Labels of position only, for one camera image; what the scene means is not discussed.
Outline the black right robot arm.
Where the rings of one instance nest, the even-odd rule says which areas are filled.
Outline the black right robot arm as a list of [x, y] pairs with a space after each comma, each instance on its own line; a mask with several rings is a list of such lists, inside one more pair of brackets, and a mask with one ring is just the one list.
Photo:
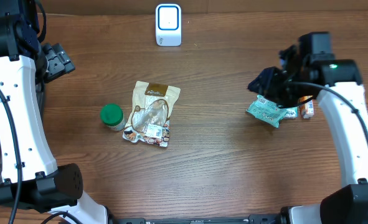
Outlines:
[[316, 100], [334, 140], [342, 187], [314, 205], [284, 207], [275, 223], [368, 223], [368, 111], [356, 62], [337, 59], [328, 32], [302, 35], [248, 89], [293, 108]]

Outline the green lid white jar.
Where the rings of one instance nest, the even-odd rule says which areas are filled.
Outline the green lid white jar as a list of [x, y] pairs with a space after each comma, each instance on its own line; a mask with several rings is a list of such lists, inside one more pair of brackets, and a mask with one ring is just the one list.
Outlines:
[[124, 112], [116, 104], [105, 105], [100, 111], [100, 119], [104, 125], [114, 131], [121, 131], [126, 125]]

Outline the teal tissue pack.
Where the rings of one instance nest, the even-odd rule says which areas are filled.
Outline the teal tissue pack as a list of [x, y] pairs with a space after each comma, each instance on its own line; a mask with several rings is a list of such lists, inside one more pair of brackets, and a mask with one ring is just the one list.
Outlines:
[[296, 119], [298, 117], [298, 107], [286, 108], [284, 119]]

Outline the beige brown snack pouch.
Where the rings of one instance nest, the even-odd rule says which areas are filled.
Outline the beige brown snack pouch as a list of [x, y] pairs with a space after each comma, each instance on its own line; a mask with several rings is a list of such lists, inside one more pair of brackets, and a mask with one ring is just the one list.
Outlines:
[[171, 114], [180, 92], [174, 86], [136, 82], [123, 139], [167, 147], [171, 138]]

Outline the teal snack packet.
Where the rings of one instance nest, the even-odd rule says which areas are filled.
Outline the teal snack packet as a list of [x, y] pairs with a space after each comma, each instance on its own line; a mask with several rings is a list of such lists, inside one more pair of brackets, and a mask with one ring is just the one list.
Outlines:
[[248, 107], [247, 112], [275, 128], [279, 127], [280, 121], [287, 114], [286, 109], [279, 108], [276, 103], [267, 100], [262, 95], [257, 96], [257, 99]]

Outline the orange snack packet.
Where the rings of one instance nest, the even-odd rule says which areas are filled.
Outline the orange snack packet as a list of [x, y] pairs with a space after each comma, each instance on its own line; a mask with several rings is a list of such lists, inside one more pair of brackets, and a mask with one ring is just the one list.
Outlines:
[[313, 97], [304, 96], [300, 98], [300, 114], [303, 119], [310, 119], [314, 116]]

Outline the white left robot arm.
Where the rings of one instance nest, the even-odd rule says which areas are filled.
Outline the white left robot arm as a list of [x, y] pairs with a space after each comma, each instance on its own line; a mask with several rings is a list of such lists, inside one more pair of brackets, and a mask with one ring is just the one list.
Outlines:
[[75, 67], [45, 35], [39, 1], [0, 0], [0, 206], [69, 223], [112, 223], [109, 210], [84, 191], [78, 165], [58, 166], [47, 143], [37, 94]]

